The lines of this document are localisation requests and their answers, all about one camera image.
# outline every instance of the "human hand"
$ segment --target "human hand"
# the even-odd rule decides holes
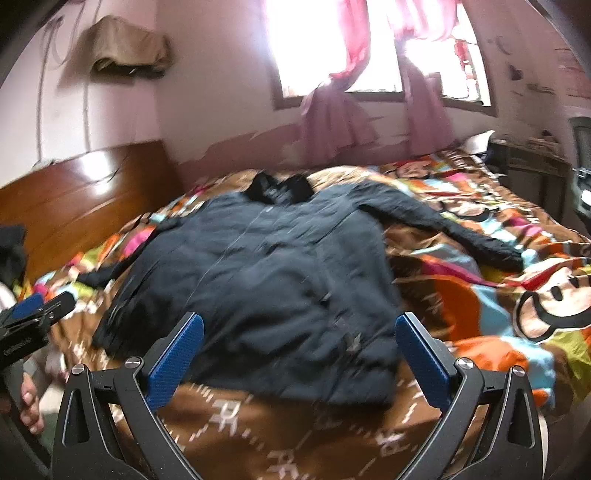
[[[21,422],[29,428],[33,435],[37,435],[45,428],[43,416],[39,411],[39,397],[33,379],[28,373],[22,375],[21,397],[24,410],[21,412]],[[0,396],[0,413],[10,413],[10,399]]]

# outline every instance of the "black jacket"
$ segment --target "black jacket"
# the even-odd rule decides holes
[[[24,225],[0,225],[0,283],[22,283],[27,268]]]
[[[97,286],[135,260],[94,343],[142,355],[187,311],[205,323],[188,380],[338,404],[388,403],[401,299],[381,222],[443,231],[478,260],[520,270],[518,252],[372,181],[316,194],[304,177],[258,174],[244,193],[164,222],[127,262],[81,275]]]

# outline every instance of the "jacket sleeve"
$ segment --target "jacket sleeve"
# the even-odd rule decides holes
[[[469,230],[448,220],[431,207],[405,193],[376,181],[363,181],[349,192],[350,198],[382,223],[400,222],[422,230],[443,232],[477,261],[504,271],[521,271],[521,254],[512,246]]]

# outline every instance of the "wooden furniture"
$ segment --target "wooden furniture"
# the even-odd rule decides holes
[[[161,141],[91,152],[0,189],[0,223],[23,223],[27,277],[61,267],[121,226],[183,194]]]
[[[540,205],[556,221],[562,221],[570,163],[552,153],[491,140],[486,164],[507,175],[508,187],[518,196]]]

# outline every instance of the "beige cloth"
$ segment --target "beige cloth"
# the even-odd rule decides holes
[[[107,15],[91,27],[92,65],[96,70],[117,66],[151,66],[163,72],[170,67],[171,55],[166,38],[137,27],[121,17]]]

